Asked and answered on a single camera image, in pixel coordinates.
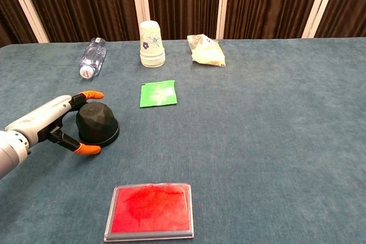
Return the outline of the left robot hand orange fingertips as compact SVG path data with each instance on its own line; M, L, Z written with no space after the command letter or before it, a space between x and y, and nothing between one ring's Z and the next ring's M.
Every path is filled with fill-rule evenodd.
M27 139L28 148L50 140L80 155L96 155L101 152L98 145L86 145L62 132L62 119L70 111L80 109L89 99L102 99L100 91L87 90L77 95L61 95L27 113L5 127L6 132Z

